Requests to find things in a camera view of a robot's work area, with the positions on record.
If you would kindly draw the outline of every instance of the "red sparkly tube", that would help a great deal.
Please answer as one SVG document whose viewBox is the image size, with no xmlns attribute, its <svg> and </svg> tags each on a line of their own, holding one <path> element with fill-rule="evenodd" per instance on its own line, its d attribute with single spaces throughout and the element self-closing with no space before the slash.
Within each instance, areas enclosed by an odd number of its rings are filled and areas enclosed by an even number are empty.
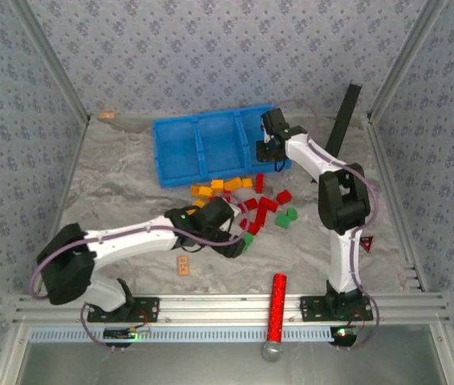
<svg viewBox="0 0 454 385">
<path fill-rule="evenodd" d="M 270 300 L 270 320 L 268 323 L 268 338 L 266 341 L 281 342 L 282 320 L 284 318 L 284 300 L 286 297 L 286 276 L 274 275 L 272 298 Z"/>
</svg>

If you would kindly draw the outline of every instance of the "wrinkled fabric surface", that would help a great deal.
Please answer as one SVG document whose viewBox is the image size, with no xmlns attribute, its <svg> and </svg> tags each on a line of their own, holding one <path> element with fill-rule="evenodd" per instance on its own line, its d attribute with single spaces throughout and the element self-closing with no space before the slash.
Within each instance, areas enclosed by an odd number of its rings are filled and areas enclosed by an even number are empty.
<svg viewBox="0 0 454 385">
<path fill-rule="evenodd" d="M 334 122 L 311 117 L 287 119 L 292 126 L 300 124 L 306 128 L 321 146 Z M 151 127 L 152 121 L 145 118 L 120 116 L 107 123 L 91 120 L 61 227 L 79 222 L 83 229 L 112 229 L 148 221 L 194 201 L 189 188 L 159 186 Z M 360 125 L 349 127 L 339 158 L 348 164 L 361 164 L 367 179 L 379 191 L 367 134 Z M 131 257 L 104 267 L 101 273 L 124 279 L 138 294 L 269 293 L 275 273 L 287 275 L 288 293 L 324 292 L 330 266 L 330 237 L 318 217 L 318 186 L 311 184 L 310 176 L 298 164 L 293 164 L 291 170 L 266 175 L 263 195 L 275 198 L 285 188 L 294 197 L 285 208 L 295 207 L 298 220 L 284 230 L 274 224 L 277 214 L 270 213 L 253 244 L 236 259 L 222 257 L 210 248 L 192 254 L 177 249 Z M 242 199 L 257 197 L 252 190 L 238 190 L 238 195 Z M 405 261 L 380 193 L 379 206 L 377 220 L 363 232 L 363 236 L 375 236 L 371 253 L 359 248 L 361 279 L 372 292 L 407 290 Z M 233 232 L 240 231 L 236 225 L 233 227 Z M 189 255 L 189 276 L 178 275 L 179 255 Z"/>
</svg>

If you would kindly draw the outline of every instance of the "blue plastic tray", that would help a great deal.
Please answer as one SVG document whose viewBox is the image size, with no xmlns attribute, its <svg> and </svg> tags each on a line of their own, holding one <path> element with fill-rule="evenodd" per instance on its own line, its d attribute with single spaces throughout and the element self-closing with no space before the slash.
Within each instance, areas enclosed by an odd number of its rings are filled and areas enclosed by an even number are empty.
<svg viewBox="0 0 454 385">
<path fill-rule="evenodd" d="M 272 104 L 155 120 L 154 153 L 161 187 L 273 172 L 256 159 L 261 115 Z"/>
</svg>

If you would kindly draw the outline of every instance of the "patterned wallpaper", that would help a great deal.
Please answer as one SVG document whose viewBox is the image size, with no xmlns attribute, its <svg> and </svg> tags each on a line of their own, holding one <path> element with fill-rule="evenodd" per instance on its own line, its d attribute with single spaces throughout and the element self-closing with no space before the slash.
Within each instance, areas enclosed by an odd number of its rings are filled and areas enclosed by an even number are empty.
<svg viewBox="0 0 454 385">
<path fill-rule="evenodd" d="M 367 111 L 424 0 L 29 0 L 86 109 Z"/>
<path fill-rule="evenodd" d="M 26 292 L 80 134 L 9 3 L 0 0 L 0 347 Z"/>
<path fill-rule="evenodd" d="M 454 326 L 454 1 L 378 122 L 431 290 Z"/>
</svg>

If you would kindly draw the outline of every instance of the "red warning label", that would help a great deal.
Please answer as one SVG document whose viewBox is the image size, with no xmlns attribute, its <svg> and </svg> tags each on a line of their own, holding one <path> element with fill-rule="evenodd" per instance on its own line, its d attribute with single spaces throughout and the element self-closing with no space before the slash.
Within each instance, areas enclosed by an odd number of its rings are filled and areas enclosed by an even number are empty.
<svg viewBox="0 0 454 385">
<path fill-rule="evenodd" d="M 367 253 L 370 253 L 371 246 L 373 245 L 373 236 L 368 235 L 367 237 L 361 237 L 361 241 L 359 242 L 363 249 L 366 250 Z"/>
</svg>

